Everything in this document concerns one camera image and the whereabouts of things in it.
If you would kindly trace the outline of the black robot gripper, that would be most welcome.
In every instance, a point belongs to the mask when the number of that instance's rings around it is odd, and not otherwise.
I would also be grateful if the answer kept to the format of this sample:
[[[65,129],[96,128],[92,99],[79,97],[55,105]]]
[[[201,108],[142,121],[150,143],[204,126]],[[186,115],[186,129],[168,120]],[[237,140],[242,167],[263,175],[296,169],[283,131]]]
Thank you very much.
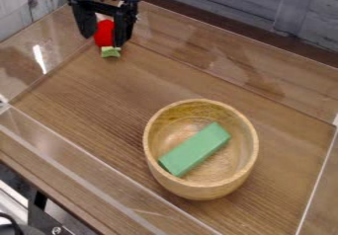
[[[96,32],[96,15],[104,14],[113,17],[113,45],[121,47],[132,36],[133,26],[137,21],[140,0],[67,0],[73,18],[85,39]]]

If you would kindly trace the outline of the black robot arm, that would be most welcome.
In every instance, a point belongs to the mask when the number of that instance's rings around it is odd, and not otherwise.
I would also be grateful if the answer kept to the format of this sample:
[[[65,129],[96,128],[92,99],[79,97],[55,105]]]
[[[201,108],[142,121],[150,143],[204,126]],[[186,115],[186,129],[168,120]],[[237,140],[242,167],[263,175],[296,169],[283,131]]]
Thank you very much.
[[[113,18],[114,30],[112,44],[117,47],[132,37],[138,15],[141,0],[66,0],[71,10],[77,29],[85,39],[97,32],[96,15],[102,14]]]

